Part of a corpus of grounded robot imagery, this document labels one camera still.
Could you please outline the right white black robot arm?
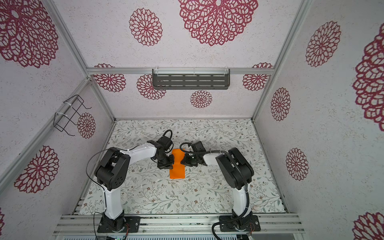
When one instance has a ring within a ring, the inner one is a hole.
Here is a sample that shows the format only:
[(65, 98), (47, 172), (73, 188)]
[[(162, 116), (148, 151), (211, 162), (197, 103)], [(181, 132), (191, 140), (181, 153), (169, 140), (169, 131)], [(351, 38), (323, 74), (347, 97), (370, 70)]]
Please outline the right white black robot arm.
[(232, 148), (228, 151), (193, 152), (182, 150), (182, 152), (190, 156), (202, 157), (208, 166), (219, 166), (227, 184), (233, 189), (233, 213), (236, 218), (245, 218), (250, 214), (249, 184), (255, 172), (238, 148)]

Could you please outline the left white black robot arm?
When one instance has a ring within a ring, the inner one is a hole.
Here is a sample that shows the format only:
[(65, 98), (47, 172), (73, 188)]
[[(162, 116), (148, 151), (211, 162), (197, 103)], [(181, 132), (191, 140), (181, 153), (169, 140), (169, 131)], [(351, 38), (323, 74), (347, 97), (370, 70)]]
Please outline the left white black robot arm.
[(95, 170), (97, 183), (102, 186), (105, 193), (105, 215), (110, 220), (116, 220), (124, 214), (121, 203), (121, 186), (126, 180), (130, 164), (145, 159), (156, 160), (159, 169), (171, 169), (174, 157), (168, 155), (173, 143), (161, 144), (148, 141), (135, 146), (130, 150), (112, 147), (106, 153)]

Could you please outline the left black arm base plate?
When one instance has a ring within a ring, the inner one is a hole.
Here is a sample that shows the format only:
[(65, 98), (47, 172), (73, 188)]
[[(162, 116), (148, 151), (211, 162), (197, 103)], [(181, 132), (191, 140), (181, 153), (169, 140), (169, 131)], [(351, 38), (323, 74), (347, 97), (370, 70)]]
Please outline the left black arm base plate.
[(137, 233), (139, 231), (141, 217), (118, 217), (111, 220), (102, 215), (97, 233)]

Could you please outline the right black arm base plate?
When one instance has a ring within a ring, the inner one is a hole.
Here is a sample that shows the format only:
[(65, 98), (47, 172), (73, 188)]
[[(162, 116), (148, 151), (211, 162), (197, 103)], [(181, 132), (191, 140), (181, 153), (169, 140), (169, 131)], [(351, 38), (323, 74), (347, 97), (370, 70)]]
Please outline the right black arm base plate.
[(250, 213), (245, 218), (234, 221), (233, 216), (220, 216), (219, 222), (229, 221), (228, 223), (220, 224), (221, 232), (260, 232), (261, 225), (256, 215)]

